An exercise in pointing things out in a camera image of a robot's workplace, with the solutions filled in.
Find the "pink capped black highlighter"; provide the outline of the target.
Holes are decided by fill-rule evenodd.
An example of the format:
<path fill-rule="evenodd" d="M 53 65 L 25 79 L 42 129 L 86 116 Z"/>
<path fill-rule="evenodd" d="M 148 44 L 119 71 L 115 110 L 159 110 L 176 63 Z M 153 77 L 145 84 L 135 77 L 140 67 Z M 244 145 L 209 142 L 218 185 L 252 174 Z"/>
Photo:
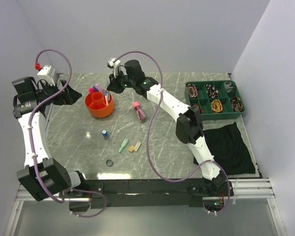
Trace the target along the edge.
<path fill-rule="evenodd" d="M 92 88 L 89 88 L 88 90 L 89 90 L 89 93 L 90 93 L 90 94 L 95 93 L 95 91 L 94 91 Z"/>

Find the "purple capped black highlighter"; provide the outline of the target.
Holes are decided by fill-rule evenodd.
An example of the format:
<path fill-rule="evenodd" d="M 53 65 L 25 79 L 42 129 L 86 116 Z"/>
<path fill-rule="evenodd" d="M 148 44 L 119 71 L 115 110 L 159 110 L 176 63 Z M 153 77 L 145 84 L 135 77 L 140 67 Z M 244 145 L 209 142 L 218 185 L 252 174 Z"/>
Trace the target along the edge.
<path fill-rule="evenodd" d="M 94 92 L 98 92 L 98 89 L 97 89 L 95 86 L 92 87 L 92 90 L 93 90 Z"/>

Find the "orange round divided container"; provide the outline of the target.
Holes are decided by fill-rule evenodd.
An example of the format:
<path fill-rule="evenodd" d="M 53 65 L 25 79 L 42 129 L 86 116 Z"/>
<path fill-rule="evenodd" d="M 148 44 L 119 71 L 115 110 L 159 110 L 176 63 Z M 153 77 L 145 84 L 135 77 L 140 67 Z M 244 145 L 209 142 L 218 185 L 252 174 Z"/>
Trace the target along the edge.
<path fill-rule="evenodd" d="M 85 105 L 89 113 L 95 118 L 108 117 L 112 114 L 115 107 L 112 95 L 110 104 L 106 106 L 104 93 L 101 92 L 89 93 L 85 98 Z"/>

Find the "light purple highlighter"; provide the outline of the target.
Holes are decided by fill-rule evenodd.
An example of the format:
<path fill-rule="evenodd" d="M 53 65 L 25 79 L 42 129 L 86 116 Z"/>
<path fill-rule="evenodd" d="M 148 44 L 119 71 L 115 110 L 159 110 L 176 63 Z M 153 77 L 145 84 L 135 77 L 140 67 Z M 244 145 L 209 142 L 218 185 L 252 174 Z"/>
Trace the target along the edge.
<path fill-rule="evenodd" d="M 97 83 L 95 85 L 95 88 L 99 91 L 99 92 L 103 92 L 103 88 L 101 87 L 101 85 L 99 83 Z"/>

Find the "blue capped white marker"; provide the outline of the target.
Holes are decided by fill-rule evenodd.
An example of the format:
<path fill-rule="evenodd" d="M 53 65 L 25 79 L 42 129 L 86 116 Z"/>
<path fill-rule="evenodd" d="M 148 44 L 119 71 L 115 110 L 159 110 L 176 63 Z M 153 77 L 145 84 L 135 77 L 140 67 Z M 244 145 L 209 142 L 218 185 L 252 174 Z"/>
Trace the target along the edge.
<path fill-rule="evenodd" d="M 108 100 L 108 96 L 107 96 L 107 91 L 104 90 L 103 92 L 104 92 L 104 98 L 105 98 L 106 106 L 108 106 L 109 105 L 109 100 Z"/>

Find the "blue glue stick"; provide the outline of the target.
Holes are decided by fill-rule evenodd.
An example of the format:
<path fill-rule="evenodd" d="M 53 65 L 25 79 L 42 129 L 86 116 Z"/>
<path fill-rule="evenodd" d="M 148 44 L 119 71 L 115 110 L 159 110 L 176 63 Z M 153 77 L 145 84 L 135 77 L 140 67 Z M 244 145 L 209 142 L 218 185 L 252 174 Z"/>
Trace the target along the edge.
<path fill-rule="evenodd" d="M 102 129 L 101 133 L 102 133 L 102 136 L 105 140 L 109 139 L 109 134 L 106 129 Z"/>

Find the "blue white pen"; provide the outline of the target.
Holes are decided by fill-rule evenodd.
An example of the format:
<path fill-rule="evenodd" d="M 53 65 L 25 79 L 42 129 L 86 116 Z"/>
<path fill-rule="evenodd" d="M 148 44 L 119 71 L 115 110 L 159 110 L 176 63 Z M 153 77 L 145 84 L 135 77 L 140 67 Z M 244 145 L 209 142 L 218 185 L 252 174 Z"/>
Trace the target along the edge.
<path fill-rule="evenodd" d="M 107 94 L 107 104 L 109 105 L 110 104 L 110 101 L 111 101 L 111 94 L 110 94 L 110 92 L 107 90 L 106 91 L 106 94 Z"/>

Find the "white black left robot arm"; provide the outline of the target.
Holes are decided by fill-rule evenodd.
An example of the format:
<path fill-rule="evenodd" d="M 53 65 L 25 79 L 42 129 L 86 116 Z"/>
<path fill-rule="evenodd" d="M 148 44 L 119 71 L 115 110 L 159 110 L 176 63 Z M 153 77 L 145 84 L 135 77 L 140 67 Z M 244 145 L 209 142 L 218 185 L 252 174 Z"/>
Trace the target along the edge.
<path fill-rule="evenodd" d="M 23 77 L 12 82 L 17 94 L 13 98 L 13 115 L 22 129 L 25 144 L 24 168 L 17 172 L 20 184 L 36 201 L 48 198 L 71 188 L 78 198 L 89 190 L 78 171 L 69 173 L 51 156 L 46 139 L 50 105 L 72 105 L 81 94 L 60 80 L 62 88 L 40 80 L 38 87 L 33 77 Z"/>

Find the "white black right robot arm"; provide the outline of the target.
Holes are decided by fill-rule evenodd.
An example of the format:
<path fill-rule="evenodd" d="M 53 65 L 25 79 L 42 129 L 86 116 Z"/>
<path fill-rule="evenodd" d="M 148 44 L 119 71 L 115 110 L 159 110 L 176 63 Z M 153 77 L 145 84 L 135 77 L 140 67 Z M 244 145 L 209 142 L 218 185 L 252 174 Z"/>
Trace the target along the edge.
<path fill-rule="evenodd" d="M 107 67 L 112 69 L 109 76 L 110 83 L 108 91 L 122 93 L 127 88 L 143 96 L 146 100 L 157 104 L 157 108 L 162 108 L 176 122 L 175 134 L 178 140 L 187 145 L 194 156 L 194 163 L 201 170 L 202 177 L 206 183 L 207 193 L 216 196 L 223 187 L 230 191 L 231 185 L 224 169 L 214 160 L 214 155 L 209 150 L 201 120 L 200 109 L 193 105 L 187 105 L 168 93 L 152 77 L 148 77 L 143 72 L 138 60 L 127 61 L 124 65 L 117 58 L 111 58 Z"/>

